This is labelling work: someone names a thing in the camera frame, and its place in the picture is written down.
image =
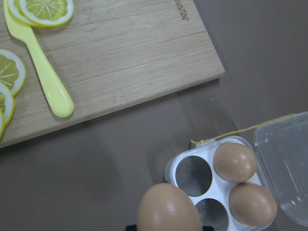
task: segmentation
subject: white egg tray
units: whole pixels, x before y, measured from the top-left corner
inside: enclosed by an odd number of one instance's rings
[[[239,143],[250,148],[242,137],[230,136],[219,141],[198,144],[194,149],[183,152],[169,160],[165,168],[165,179],[184,190],[197,207],[203,225],[215,231],[260,231],[266,227],[251,227],[239,223],[229,209],[229,195],[237,183],[222,179],[214,169],[215,150],[224,143]],[[258,173],[248,181],[262,185]]]

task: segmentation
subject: wooden cutting board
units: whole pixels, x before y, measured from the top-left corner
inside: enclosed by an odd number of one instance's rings
[[[193,0],[74,0],[74,6],[67,25],[33,29],[75,103],[68,118],[52,114],[26,45],[9,34],[0,14],[0,49],[18,55],[27,71],[0,147],[224,73]]]

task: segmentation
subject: egg container lid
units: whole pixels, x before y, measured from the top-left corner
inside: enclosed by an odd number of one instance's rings
[[[257,128],[254,141],[262,183],[292,220],[308,226],[308,112]]]

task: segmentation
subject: yellow plastic knife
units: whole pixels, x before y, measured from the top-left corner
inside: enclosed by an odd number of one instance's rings
[[[58,117],[71,115],[74,110],[74,103],[42,51],[32,28],[20,23],[11,15],[8,8],[8,0],[3,1],[3,7],[6,25],[10,34],[24,42],[29,49],[52,112]]]

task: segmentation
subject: lemon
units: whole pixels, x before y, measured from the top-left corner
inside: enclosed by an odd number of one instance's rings
[[[5,84],[15,96],[23,87],[25,78],[22,61],[14,53],[0,49],[0,83]]]
[[[72,0],[19,0],[19,5],[29,20],[46,27],[67,23],[74,11]]]
[[[1,136],[2,136],[2,134],[4,132],[4,128],[5,128],[4,116],[3,116],[2,111],[0,110],[0,139],[1,139]]]
[[[5,126],[9,124],[14,109],[15,101],[11,91],[3,83],[0,83],[0,110],[3,112]]]
[[[22,13],[20,6],[19,6],[19,0],[9,0],[9,10],[11,14],[20,22],[25,23],[29,26],[35,26],[40,27],[38,24],[30,21],[27,19],[24,14]]]

